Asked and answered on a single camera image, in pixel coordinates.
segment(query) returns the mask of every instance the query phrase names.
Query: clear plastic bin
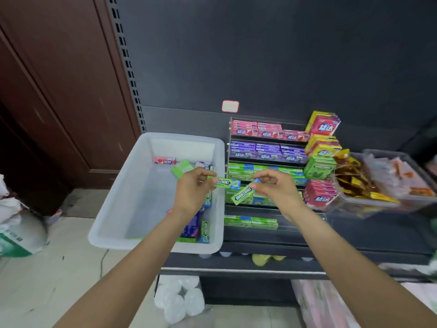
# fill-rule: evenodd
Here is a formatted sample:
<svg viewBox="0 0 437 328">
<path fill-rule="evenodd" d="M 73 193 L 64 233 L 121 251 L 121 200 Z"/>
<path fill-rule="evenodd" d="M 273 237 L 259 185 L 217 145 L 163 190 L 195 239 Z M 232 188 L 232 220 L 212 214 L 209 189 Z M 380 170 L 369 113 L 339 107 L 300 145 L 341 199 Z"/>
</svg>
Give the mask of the clear plastic bin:
<svg viewBox="0 0 437 328">
<path fill-rule="evenodd" d="M 437 193 L 436 182 L 434 182 L 434 180 L 426 173 L 426 171 L 424 171 L 407 153 L 383 151 L 379 149 L 364 149 L 363 153 L 373 154 L 375 158 L 386 157 L 388 159 L 394 159 L 396 157 L 399 157 L 402 161 L 407 162 L 412 167 L 412 169 L 414 169 L 418 173 L 418 175 L 429 185 L 434 193 Z M 414 212 L 430 204 L 437 203 L 437 197 L 428 197 L 424 195 L 403 195 L 396 197 L 396 199 L 401 202 L 399 210 L 402 210 L 404 212 Z"/>
<path fill-rule="evenodd" d="M 351 155 L 355 159 L 363 161 L 364 154 L 351 153 Z M 328 179 L 334 183 L 338 193 L 337 198 L 332 200 L 325 210 L 325 213 L 328 215 L 336 214 L 365 219 L 380 211 L 398 210 L 400 207 L 400 204 L 396 202 L 348 197 L 343 193 L 343 190 L 334 174 L 331 174 Z"/>
<path fill-rule="evenodd" d="M 172 165 L 154 164 L 153 157 L 175 157 L 192 164 L 204 161 L 214 166 L 217 176 L 225 176 L 225 144 L 216 138 L 148 132 L 142 134 L 126 159 L 109 191 L 88 240 L 94 246 L 131 250 L 171 209 L 177 178 Z M 177 242 L 172 252 L 211 254 L 223 243 L 225 189 L 217 188 L 212 207 L 202 220 L 210 224 L 210 243 Z"/>
</svg>

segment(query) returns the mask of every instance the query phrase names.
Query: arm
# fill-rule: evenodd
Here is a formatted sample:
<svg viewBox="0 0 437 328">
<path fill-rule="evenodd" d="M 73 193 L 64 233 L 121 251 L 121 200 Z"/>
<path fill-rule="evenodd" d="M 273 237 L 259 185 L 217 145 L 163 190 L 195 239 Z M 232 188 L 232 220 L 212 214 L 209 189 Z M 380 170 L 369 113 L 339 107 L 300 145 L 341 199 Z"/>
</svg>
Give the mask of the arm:
<svg viewBox="0 0 437 328">
<path fill-rule="evenodd" d="M 218 181 L 206 180 L 207 175 L 216 173 L 202 168 L 185 173 L 178 181 L 171 213 L 79 298 L 54 328 L 127 328 L 183 228 Z"/>
<path fill-rule="evenodd" d="M 363 327 L 437 327 L 437 316 L 407 289 L 364 257 L 309 209 L 290 175 L 266 169 L 251 187 L 271 198 L 296 224 L 309 248 Z"/>
</svg>

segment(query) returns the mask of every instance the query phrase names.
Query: hand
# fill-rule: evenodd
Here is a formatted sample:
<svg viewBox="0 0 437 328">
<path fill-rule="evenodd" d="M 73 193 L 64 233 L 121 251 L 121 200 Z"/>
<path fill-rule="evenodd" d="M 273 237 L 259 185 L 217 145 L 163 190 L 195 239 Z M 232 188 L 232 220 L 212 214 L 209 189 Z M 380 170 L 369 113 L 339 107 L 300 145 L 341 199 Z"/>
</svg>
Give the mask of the hand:
<svg viewBox="0 0 437 328">
<path fill-rule="evenodd" d="M 272 199 L 285 218 L 292 220 L 293 213 L 307 208 L 290 174 L 268 168 L 253 174 L 252 178 L 262 183 L 252 182 L 249 186 Z"/>
<path fill-rule="evenodd" d="M 184 173 L 176 183 L 173 209 L 181 211 L 191 220 L 202 207 L 208 191 L 214 189 L 219 181 L 216 176 L 214 171 L 202 167 Z"/>
</svg>

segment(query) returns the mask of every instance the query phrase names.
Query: white plastic bin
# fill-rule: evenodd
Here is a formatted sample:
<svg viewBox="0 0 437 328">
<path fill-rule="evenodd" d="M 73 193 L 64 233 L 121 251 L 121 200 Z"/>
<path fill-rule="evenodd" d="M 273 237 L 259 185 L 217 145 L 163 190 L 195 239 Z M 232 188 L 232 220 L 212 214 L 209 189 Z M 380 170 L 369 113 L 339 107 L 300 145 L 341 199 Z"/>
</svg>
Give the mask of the white plastic bin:
<svg viewBox="0 0 437 328">
<path fill-rule="evenodd" d="M 154 164 L 153 157 L 204 161 L 225 176 L 225 144 L 216 138 L 148 132 L 141 135 L 107 195 L 88 240 L 94 246 L 131 250 L 173 206 L 177 178 L 171 165 Z M 212 206 L 203 220 L 210 223 L 210 243 L 177 242 L 172 252 L 211 254 L 223 243 L 225 189 L 213 191 Z"/>
</svg>

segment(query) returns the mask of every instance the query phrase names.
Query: person's left hand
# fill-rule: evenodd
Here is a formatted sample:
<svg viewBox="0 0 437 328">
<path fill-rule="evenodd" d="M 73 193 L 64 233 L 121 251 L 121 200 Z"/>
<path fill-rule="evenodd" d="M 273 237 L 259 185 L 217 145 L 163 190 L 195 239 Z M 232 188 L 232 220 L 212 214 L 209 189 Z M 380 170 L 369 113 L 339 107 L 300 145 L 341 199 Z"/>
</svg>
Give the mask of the person's left hand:
<svg viewBox="0 0 437 328">
<path fill-rule="evenodd" d="M 219 181 L 216 176 L 214 171 L 202 167 L 184 173 L 176 183 L 173 209 L 181 211 L 187 218 L 192 219 L 202 207 L 208 191 L 212 190 Z"/>
</svg>

